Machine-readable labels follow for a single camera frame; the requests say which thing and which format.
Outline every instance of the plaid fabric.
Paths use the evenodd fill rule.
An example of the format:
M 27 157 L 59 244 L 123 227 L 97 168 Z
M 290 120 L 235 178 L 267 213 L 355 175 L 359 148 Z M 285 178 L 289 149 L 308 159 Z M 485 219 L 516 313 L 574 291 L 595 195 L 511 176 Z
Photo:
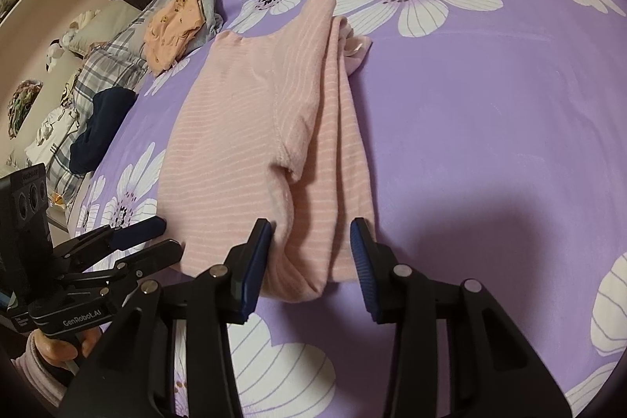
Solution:
M 48 169 L 48 183 L 63 197 L 66 204 L 71 204 L 78 193 L 84 176 L 70 172 L 70 146 L 80 133 L 85 131 L 85 124 L 93 113 L 93 97 L 97 92 L 109 87 L 132 89 L 143 77 L 147 64 L 142 57 L 129 51 L 129 41 L 137 27 L 148 20 L 167 0 L 153 0 L 146 9 L 109 43 L 94 49 L 83 65 L 74 86 L 74 106 L 78 112 L 80 128 L 69 134 L 57 150 Z

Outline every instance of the purple bed sheet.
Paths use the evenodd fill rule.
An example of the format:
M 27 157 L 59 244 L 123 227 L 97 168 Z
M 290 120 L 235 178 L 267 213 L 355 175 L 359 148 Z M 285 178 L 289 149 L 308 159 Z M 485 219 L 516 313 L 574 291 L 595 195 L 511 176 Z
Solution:
M 226 29 L 255 37 L 303 1 L 217 9 Z M 373 40 L 350 80 L 378 238 L 430 278 L 481 280 L 575 413 L 627 344 L 625 10 L 627 0 L 338 0 L 336 10 Z M 209 48 L 148 77 L 77 233 L 155 213 L 170 131 Z M 302 304 L 260 299 L 230 335 L 246 416 L 381 415 L 393 328 L 372 323 L 357 283 Z M 184 362 L 181 334 L 181 414 Z

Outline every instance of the pink wall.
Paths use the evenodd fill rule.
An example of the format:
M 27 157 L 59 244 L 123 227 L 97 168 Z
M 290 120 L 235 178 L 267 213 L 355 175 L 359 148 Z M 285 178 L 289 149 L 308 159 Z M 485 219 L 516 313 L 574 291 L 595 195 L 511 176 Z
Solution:
M 44 82 L 45 55 L 52 40 L 60 38 L 78 14 L 104 6 L 108 0 L 38 0 L 19 22 L 7 20 L 0 28 L 0 163 L 10 152 L 6 106 L 24 79 Z

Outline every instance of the navy blue cloth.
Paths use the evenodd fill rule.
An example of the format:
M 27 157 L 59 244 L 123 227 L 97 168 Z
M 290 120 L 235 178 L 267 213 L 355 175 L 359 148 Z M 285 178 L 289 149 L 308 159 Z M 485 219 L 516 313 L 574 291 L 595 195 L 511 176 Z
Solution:
M 85 131 L 70 147 L 72 174 L 96 170 L 136 98 L 134 91 L 124 87 L 110 87 L 96 93 L 92 117 L 87 121 Z

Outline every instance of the finger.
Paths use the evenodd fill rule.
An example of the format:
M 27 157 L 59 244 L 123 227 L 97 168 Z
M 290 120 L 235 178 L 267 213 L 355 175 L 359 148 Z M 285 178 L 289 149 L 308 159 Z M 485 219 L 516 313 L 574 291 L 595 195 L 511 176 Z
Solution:
M 37 351 L 42 358 L 54 367 L 65 368 L 65 362 L 69 362 L 78 356 L 76 348 L 63 340 L 52 340 L 46 337 L 40 330 L 34 333 L 34 342 Z
M 81 343 L 81 348 L 83 351 L 83 356 L 87 358 L 96 346 L 98 340 L 102 337 L 102 331 L 100 328 L 92 328 L 83 332 L 83 342 Z

